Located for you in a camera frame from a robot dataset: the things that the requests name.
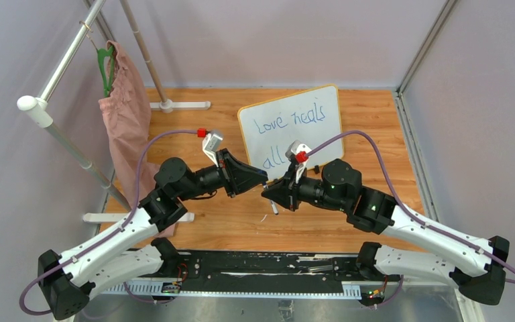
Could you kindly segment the white whiteboard marker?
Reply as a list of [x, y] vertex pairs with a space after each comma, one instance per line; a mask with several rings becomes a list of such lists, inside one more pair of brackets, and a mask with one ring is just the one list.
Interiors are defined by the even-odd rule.
[[275, 215], [279, 215], [279, 211], [278, 211], [278, 208], [275, 204], [275, 202], [273, 201], [270, 201], [270, 204], [271, 204], [271, 207], [272, 207], [272, 211], [274, 212]]

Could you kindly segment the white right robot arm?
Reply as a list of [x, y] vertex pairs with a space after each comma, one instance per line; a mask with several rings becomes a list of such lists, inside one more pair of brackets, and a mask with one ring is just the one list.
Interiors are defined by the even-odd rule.
[[451, 286], [481, 304], [500, 303], [506, 284], [503, 264], [508, 258], [508, 240], [473, 237], [418, 214], [393, 196], [363, 186], [360, 171], [338, 158], [322, 169], [320, 179], [299, 174], [299, 169], [291, 163], [262, 197], [290, 211], [296, 211], [301, 203], [341, 211], [360, 231], [403, 239], [423, 249], [398, 250], [367, 241], [355, 262], [360, 277], [413, 276]]

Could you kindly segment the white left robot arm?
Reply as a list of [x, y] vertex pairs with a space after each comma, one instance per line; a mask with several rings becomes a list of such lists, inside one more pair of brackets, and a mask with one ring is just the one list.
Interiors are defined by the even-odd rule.
[[175, 224], [187, 212], [183, 201], [219, 189], [233, 198], [268, 179], [265, 171], [237, 160], [226, 148], [213, 156], [213, 165], [197, 171], [181, 158], [165, 160], [154, 175], [154, 189], [123, 219], [69, 250], [48, 250], [39, 256], [38, 286], [54, 318], [77, 314], [98, 294], [131, 278], [155, 272], [173, 276], [179, 261], [165, 238], [156, 238], [134, 257], [124, 252]]

